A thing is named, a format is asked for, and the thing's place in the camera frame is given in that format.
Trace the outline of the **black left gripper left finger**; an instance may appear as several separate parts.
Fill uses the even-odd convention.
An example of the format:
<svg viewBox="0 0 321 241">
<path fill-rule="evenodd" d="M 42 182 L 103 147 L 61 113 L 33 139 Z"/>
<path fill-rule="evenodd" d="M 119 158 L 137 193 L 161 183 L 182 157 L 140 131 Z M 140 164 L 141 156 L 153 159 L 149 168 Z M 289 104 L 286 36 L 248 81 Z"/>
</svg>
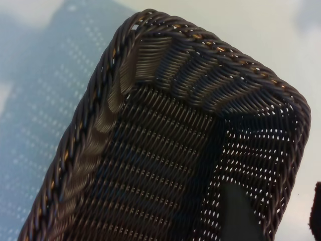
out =
<svg viewBox="0 0 321 241">
<path fill-rule="evenodd" d="M 243 188 L 224 184 L 221 197 L 221 240 L 262 240 L 262 230 Z"/>
</svg>

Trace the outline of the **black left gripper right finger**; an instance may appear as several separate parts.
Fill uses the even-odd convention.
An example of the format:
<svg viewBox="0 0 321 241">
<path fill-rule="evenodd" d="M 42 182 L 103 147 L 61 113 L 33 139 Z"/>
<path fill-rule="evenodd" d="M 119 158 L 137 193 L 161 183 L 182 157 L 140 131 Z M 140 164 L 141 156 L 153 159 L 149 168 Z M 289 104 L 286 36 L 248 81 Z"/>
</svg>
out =
<svg viewBox="0 0 321 241">
<path fill-rule="evenodd" d="M 321 183 L 317 182 L 309 217 L 309 228 L 316 241 L 321 241 Z"/>
</svg>

